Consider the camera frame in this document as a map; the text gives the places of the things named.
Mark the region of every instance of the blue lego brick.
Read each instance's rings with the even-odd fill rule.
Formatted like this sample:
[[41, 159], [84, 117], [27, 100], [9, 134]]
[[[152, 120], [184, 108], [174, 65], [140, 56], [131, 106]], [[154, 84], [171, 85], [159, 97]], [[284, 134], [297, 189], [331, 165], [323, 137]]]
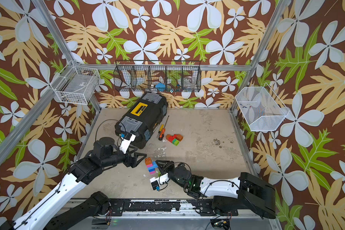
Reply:
[[152, 166], [148, 167], [147, 169], [150, 170], [150, 169], [153, 169], [153, 168], [158, 168], [156, 162], [152, 162]]

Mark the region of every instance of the floor stain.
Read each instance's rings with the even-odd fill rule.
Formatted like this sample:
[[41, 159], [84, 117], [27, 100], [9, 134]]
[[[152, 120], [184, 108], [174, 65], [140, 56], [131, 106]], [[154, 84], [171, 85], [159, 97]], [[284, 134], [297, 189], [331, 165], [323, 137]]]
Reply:
[[215, 145], [220, 145], [221, 144], [221, 142], [219, 140], [217, 140], [216, 138], [213, 139], [213, 142], [214, 142]]

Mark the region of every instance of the orange screwdriver handle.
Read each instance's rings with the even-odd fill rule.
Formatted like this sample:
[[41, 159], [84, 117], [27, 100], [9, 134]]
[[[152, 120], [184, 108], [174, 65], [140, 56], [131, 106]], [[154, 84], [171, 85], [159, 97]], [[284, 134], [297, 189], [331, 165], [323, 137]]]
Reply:
[[164, 133], [165, 133], [166, 129], [163, 128], [161, 133], [160, 133], [160, 136], [159, 136], [159, 140], [162, 140], [162, 138], [164, 138]]

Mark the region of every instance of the screwdriver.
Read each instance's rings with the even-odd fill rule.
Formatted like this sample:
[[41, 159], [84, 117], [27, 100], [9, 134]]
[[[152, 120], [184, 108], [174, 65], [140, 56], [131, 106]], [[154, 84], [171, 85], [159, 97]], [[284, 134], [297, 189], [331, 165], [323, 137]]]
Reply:
[[167, 119], [166, 119], [166, 122], [165, 122], [165, 126], [161, 125], [162, 127], [162, 130], [161, 130], [161, 133], [160, 133], [160, 136], [159, 136], [159, 140], [162, 140], [162, 138], [164, 138], [164, 133], [166, 131], [165, 127], [166, 127], [166, 123], [167, 123], [167, 120], [169, 119], [170, 115], [167, 116]]

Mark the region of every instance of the black cable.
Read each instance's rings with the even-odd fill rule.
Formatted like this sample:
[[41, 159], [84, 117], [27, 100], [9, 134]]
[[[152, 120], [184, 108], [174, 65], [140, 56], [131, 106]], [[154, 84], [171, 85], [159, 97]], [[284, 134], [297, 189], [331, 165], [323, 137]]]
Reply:
[[[167, 186], [168, 186], [168, 183], [166, 182], [166, 187], [167, 187]], [[165, 188], [166, 188], [166, 187], [165, 187]], [[163, 189], [160, 189], [160, 191], [164, 190], [165, 188], [163, 188]]]
[[121, 123], [119, 120], [115, 120], [115, 119], [107, 119], [107, 120], [104, 120], [104, 121], [101, 122], [101, 124], [97, 127], [96, 134], [95, 134], [95, 136], [94, 136], [94, 141], [95, 141], [95, 142], [97, 141], [97, 132], [99, 131], [99, 128], [100, 128], [101, 125], [102, 125], [104, 122], [106, 122], [106, 121], [116, 121], [116, 122], [119, 122], [120, 124], [123, 125], [124, 131], [125, 131], [125, 132], [127, 131], [127, 129], [125, 128], [124, 124]]
[[69, 167], [64, 171], [64, 176], [61, 178], [61, 181], [60, 181], [60, 183], [59, 183], [59, 187], [55, 190], [55, 192], [49, 197], [49, 198], [47, 198], [42, 204], [40, 204], [40, 206], [38, 206], [25, 220], [23, 220], [22, 221], [22, 223], [18, 226], [18, 227], [16, 227], [14, 230], [16, 230], [16, 229], [18, 229], [19, 227], [21, 227], [23, 224], [24, 225], [26, 225], [28, 222], [27, 222], [27, 220], [29, 219], [29, 218], [31, 218], [31, 216], [43, 205], [43, 204], [45, 204], [53, 195], [55, 195], [55, 194], [58, 194], [60, 191], [59, 191], [59, 189], [60, 189], [60, 186], [61, 186], [61, 184], [62, 184], [62, 180], [64, 179], [64, 177], [65, 177], [65, 175], [67, 174], [67, 172], [68, 172], [68, 169], [69, 169]]
[[212, 221], [212, 220], [210, 220], [210, 222], [207, 224], [207, 226], [206, 226], [205, 230], [207, 230], [208, 225], [210, 225], [211, 221]]
[[[191, 167], [187, 164], [187, 163], [185, 163], [185, 162], [181, 162], [181, 161], [178, 161], [178, 162], [173, 162], [173, 163], [171, 163], [171, 164], [169, 164], [168, 166], [170, 166], [170, 165], [174, 165], [175, 163], [183, 163], [183, 164], [186, 164], [188, 167], [189, 167], [189, 171], [190, 172], [192, 172], [192, 169], [191, 169]], [[159, 184], [160, 184], [160, 177], [162, 176], [162, 173], [165, 171], [165, 169], [163, 169], [162, 170], [162, 172], [160, 172], [160, 176], [159, 176]]]
[[204, 196], [205, 196], [205, 194], [206, 194], [206, 192], [207, 192], [207, 190], [208, 190], [208, 188], [213, 184], [213, 183], [215, 183], [215, 182], [230, 182], [231, 184], [235, 184], [234, 182], [231, 182], [231, 181], [229, 181], [229, 180], [215, 180], [214, 182], [211, 182], [209, 185], [208, 185], [208, 187], [206, 188], [206, 191], [203, 193], [203, 197], [202, 197], [202, 199], [201, 200], [203, 200], [203, 198], [204, 198]]
[[116, 166], [117, 166], [117, 164], [115, 164], [115, 165], [113, 165], [113, 166], [110, 166], [110, 167], [108, 167], [108, 168], [104, 168], [103, 171], [109, 170], [109, 169], [111, 169], [111, 168], [115, 168]]

